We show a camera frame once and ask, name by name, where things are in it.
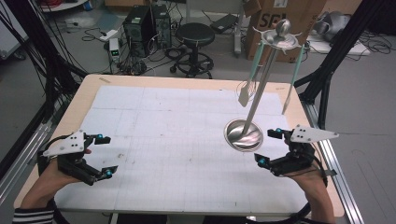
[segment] electrical outlet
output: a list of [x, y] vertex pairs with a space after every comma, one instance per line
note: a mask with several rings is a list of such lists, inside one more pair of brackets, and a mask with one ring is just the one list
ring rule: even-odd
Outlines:
[[116, 30], [111, 30], [109, 32], [106, 33], [106, 35], [102, 35], [101, 37], [99, 37], [101, 40], [107, 41], [109, 38], [111, 38], [111, 36], [115, 35], [118, 31]]

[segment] human hand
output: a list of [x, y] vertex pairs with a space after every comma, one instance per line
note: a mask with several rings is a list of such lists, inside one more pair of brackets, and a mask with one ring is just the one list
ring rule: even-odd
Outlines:
[[[85, 153], [91, 154], [91, 151], [85, 149]], [[58, 161], [53, 159], [23, 198], [21, 208], [44, 208], [59, 189], [77, 182], [80, 182], [80, 180], [58, 170]]]

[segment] sleeve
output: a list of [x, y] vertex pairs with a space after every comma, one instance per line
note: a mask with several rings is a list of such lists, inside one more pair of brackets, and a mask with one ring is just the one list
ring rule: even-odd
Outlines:
[[50, 208], [21, 209], [17, 208], [14, 212], [13, 224], [18, 223], [52, 223], [53, 210]]

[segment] black pole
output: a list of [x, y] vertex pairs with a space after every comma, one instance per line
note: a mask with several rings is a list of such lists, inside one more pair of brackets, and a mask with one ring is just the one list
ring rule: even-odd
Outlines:
[[362, 0], [320, 67], [314, 73], [294, 83], [294, 87], [296, 88], [309, 83], [305, 91], [300, 93], [299, 96], [301, 101], [310, 105], [315, 103], [316, 97], [322, 92], [318, 116], [319, 128], [325, 129], [326, 110], [332, 75], [384, 3], [385, 0]]

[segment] office chair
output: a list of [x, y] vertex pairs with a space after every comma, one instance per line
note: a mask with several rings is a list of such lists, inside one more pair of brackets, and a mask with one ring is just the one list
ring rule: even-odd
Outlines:
[[213, 60], [206, 54], [198, 52], [198, 48], [212, 43], [215, 39], [215, 32], [207, 25], [191, 22], [181, 25], [177, 29], [176, 38], [191, 49], [191, 52], [180, 55], [176, 63], [170, 68], [170, 72], [175, 73], [178, 68], [186, 74], [186, 77], [196, 77], [207, 73], [209, 79], [212, 79], [209, 70], [214, 66]]

